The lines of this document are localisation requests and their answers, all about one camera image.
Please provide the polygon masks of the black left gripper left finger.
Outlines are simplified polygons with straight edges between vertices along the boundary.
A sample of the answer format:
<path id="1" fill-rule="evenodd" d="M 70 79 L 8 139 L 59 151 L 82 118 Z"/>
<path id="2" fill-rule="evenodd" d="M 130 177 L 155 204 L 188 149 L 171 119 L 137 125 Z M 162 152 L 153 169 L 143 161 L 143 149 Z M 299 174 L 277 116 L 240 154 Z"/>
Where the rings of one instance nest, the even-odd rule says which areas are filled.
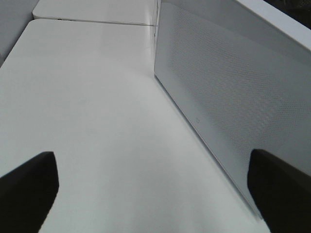
<path id="1" fill-rule="evenodd" d="M 0 231 L 37 233 L 59 190 L 56 158 L 42 152 L 0 179 Z"/>

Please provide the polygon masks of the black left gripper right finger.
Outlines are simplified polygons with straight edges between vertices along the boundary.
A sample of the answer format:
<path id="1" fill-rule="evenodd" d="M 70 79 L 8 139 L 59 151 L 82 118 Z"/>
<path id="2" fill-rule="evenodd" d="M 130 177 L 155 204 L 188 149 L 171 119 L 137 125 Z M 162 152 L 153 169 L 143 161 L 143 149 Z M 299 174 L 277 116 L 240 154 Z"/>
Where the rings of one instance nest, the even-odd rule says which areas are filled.
<path id="1" fill-rule="evenodd" d="M 272 233 L 311 231 L 311 178 L 271 153 L 251 151 L 247 187 Z"/>

